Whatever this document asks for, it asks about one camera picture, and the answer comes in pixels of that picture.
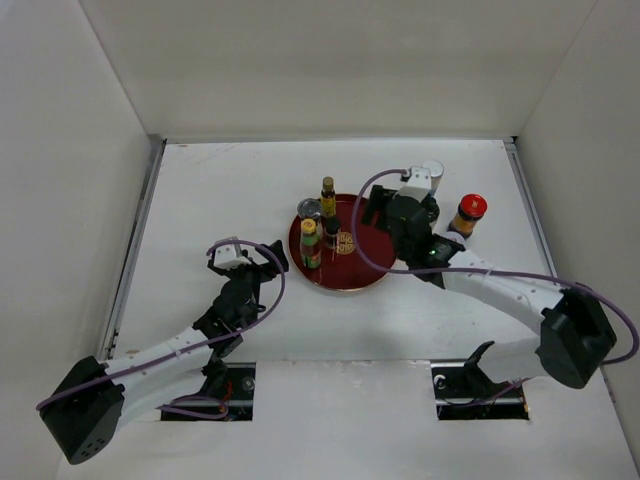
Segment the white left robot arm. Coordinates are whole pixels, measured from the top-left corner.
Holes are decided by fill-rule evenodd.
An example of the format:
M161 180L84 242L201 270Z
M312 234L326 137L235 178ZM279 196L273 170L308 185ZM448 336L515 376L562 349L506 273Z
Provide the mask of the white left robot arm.
M286 281L281 241L270 245L221 240L208 251L208 268L225 278L211 306L192 325L134 354L77 361L36 409L71 465L101 452L137 416L172 409L184 397L214 398L224 387L225 358L243 333L273 312L260 301L263 284Z

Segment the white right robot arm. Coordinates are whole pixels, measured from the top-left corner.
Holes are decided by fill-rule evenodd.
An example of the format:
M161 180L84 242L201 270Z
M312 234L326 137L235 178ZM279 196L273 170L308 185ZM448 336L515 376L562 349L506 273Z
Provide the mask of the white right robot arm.
M474 298L534 335L511 343L483 343L465 362L466 388L483 396L499 383L536 376L584 388L617 342L594 294L544 275L501 274L465 245L433 232L432 202L428 194L375 185L359 220L389 233L396 258L407 266L404 275Z

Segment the small black label spice bottle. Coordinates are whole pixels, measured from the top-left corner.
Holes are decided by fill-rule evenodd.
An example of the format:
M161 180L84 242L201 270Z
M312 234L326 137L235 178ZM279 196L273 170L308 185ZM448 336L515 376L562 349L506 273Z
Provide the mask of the small black label spice bottle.
M328 217L324 221L324 242L325 246L333 251L338 248L338 237L341 232L341 221L337 215Z

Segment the small yellow label bottle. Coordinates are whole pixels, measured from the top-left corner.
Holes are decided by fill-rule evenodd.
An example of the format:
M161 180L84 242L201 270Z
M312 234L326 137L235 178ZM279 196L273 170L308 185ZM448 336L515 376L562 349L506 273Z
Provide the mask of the small yellow label bottle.
M325 219L334 217L336 215L336 192L334 179L330 176L326 176L322 180L320 201L322 216Z

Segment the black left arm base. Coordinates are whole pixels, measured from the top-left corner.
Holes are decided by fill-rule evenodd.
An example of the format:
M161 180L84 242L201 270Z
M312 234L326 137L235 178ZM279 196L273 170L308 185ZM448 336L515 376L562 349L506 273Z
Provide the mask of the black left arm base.
M215 367L196 394L184 396L160 410L163 422L243 422L253 419L256 391L255 363L227 363Z

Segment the green label sauce bottle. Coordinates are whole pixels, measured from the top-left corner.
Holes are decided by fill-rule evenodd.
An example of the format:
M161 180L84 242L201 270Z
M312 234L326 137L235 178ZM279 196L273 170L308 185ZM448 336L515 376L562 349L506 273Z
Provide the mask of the green label sauce bottle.
M318 235L317 223L311 218L300 222L300 255L305 268L319 268L322 261L322 245Z

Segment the red cap sauce jar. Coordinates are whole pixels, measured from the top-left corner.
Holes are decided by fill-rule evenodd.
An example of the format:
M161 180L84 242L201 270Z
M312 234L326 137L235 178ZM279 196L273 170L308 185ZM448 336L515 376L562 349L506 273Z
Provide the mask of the red cap sauce jar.
M467 194L460 200L457 212L451 220L449 228L463 238L469 238L476 224L484 217L487 209L487 201L481 195Z

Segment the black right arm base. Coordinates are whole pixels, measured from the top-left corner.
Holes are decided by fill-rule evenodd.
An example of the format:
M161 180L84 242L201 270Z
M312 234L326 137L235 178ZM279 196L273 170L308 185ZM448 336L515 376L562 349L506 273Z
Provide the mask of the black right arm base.
M524 380L495 383L479 368L493 342L481 344L467 359L431 363L436 415L440 421L529 420Z

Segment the black cap clear bottle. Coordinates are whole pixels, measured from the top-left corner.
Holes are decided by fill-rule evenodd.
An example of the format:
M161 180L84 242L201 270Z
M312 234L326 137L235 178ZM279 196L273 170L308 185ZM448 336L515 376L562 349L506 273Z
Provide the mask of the black cap clear bottle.
M434 226L437 223L440 216L440 207L437 203L437 200L433 196L428 195L421 202L421 205L426 210L428 223L431 226Z

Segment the white lid small jar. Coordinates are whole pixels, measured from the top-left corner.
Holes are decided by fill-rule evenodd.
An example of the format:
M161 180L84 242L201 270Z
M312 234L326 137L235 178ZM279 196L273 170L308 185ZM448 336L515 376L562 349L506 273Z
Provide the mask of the white lid small jar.
M465 239L462 235L457 232L448 231L444 234L444 236L450 240L456 241L458 243L464 243Z

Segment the blue label granule bottle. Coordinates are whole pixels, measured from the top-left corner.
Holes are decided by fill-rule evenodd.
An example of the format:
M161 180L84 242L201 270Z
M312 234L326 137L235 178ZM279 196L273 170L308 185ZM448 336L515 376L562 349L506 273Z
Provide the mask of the blue label granule bottle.
M444 165L438 160L430 159L423 163L423 167L429 171L431 179L431 194L435 196L441 179L444 176Z

